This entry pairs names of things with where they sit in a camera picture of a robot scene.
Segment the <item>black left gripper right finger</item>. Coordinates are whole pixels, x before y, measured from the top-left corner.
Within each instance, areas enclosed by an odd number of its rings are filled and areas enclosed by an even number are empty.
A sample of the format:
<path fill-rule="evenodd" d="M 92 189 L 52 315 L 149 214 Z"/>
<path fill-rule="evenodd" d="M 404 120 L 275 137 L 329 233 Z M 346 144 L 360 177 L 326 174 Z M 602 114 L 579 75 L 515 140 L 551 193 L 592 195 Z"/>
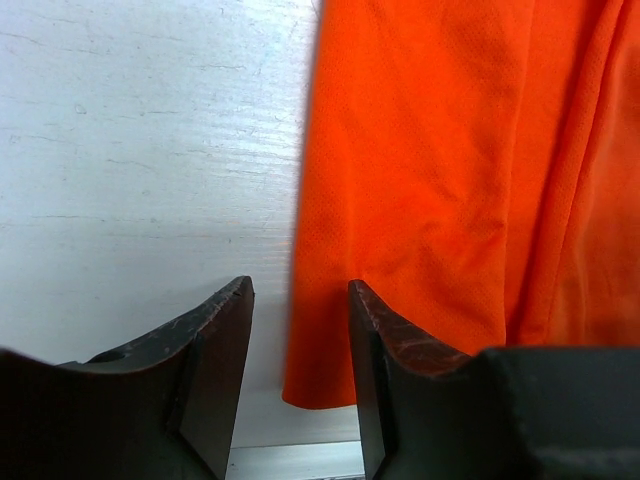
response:
<path fill-rule="evenodd" d="M 527 479 L 490 362 L 438 340 L 362 280 L 348 286 L 349 336 L 368 479 Z"/>

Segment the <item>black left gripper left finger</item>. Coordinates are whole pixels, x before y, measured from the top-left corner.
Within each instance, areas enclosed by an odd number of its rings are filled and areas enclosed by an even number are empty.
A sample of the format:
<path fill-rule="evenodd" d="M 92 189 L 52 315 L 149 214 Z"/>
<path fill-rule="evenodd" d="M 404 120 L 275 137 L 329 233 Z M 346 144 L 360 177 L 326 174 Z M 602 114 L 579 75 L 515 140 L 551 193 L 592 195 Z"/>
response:
<path fill-rule="evenodd" d="M 2 477 L 224 478 L 253 309 L 240 276 L 85 363 L 3 349 Z"/>

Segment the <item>orange t shirt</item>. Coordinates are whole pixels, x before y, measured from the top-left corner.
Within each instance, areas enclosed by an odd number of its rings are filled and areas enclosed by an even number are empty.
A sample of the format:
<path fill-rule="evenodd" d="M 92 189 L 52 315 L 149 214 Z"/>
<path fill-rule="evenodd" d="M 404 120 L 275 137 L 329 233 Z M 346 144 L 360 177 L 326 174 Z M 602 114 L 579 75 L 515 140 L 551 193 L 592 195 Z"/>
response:
<path fill-rule="evenodd" d="M 327 1 L 284 400 L 355 401 L 347 286 L 467 354 L 639 342 L 639 5 Z"/>

